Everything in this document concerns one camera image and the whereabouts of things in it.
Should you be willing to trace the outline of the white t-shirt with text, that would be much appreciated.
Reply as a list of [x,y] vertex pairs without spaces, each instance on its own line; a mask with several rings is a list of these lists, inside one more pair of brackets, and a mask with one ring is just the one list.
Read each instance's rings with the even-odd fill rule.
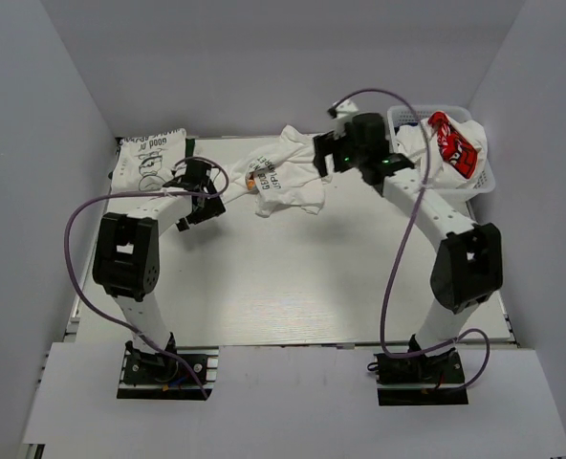
[[325,186],[331,178],[320,176],[314,157],[313,138],[286,125],[275,141],[224,166],[228,176],[218,176],[216,182],[218,187],[227,186],[222,201],[228,204],[252,195],[255,214],[265,218],[284,208],[317,215],[325,205]]

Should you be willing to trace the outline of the white t-shirt red print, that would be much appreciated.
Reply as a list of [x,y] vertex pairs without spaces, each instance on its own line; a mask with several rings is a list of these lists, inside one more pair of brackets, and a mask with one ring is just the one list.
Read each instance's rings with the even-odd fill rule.
[[417,125],[422,129],[420,136],[400,138],[395,133],[396,151],[419,167],[421,177],[428,165],[429,183],[434,188],[473,188],[487,163],[484,127],[475,120],[459,122],[442,110]]

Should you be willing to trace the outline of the navy blue t-shirt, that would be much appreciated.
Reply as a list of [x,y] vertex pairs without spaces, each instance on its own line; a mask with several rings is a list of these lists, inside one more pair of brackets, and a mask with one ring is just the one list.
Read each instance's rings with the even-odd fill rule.
[[420,136],[422,129],[419,125],[404,124],[398,127],[396,135],[400,138],[410,138]]

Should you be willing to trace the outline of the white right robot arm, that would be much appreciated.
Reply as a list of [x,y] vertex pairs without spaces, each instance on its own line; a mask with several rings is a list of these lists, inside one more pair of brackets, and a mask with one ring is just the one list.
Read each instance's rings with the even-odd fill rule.
[[419,169],[392,153],[382,115],[357,110],[328,111],[332,131],[314,138],[313,159],[320,176],[357,169],[362,180],[409,218],[436,252],[429,278],[433,301],[405,353],[410,373],[428,382],[444,368],[442,354],[467,335],[468,319],[503,284],[502,241],[493,224],[479,225],[427,188]]

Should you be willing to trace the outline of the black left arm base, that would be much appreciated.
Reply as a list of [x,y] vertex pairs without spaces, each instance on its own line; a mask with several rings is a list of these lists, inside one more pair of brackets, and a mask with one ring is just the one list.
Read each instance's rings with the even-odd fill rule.
[[175,352],[192,368],[206,395],[178,361],[135,349],[125,343],[117,389],[119,400],[205,401],[216,381],[218,348],[180,348]]

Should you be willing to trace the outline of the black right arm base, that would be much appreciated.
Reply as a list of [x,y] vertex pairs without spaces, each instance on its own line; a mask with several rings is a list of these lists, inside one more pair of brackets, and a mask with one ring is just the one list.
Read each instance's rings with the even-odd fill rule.
[[367,371],[377,379],[379,406],[467,405],[466,382],[457,351],[436,357],[391,359],[375,354]]

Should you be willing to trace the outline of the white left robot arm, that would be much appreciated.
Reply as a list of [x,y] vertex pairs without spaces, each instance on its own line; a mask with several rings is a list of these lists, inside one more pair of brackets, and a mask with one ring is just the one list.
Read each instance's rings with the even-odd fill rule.
[[214,163],[198,158],[182,167],[160,189],[125,213],[107,212],[100,220],[93,279],[114,298],[132,327],[127,350],[146,361],[157,381],[179,370],[174,337],[164,325],[154,291],[160,277],[160,237],[225,213],[221,192],[211,178]]

